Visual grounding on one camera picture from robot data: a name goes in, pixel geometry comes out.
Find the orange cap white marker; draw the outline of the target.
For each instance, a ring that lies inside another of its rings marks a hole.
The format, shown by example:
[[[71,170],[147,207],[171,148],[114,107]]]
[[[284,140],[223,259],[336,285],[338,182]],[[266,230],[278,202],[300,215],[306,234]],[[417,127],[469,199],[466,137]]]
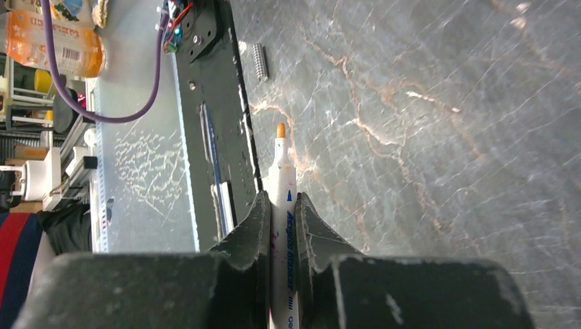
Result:
[[[267,193],[271,204],[271,324],[298,328],[299,307],[295,287],[296,168],[288,156],[286,126],[278,123],[273,163],[268,170]]]

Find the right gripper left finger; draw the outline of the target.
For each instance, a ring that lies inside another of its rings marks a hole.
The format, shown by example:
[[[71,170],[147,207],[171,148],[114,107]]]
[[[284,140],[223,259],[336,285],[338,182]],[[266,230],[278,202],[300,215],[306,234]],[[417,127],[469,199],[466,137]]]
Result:
[[[14,327],[266,328],[270,215],[261,191],[207,252],[59,256]]]

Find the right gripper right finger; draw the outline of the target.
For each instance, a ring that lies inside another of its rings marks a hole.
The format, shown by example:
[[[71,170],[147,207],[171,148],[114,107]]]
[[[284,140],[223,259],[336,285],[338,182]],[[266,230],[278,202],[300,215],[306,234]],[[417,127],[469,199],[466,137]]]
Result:
[[[533,328],[512,276],[482,258],[367,256],[295,205],[302,328]]]

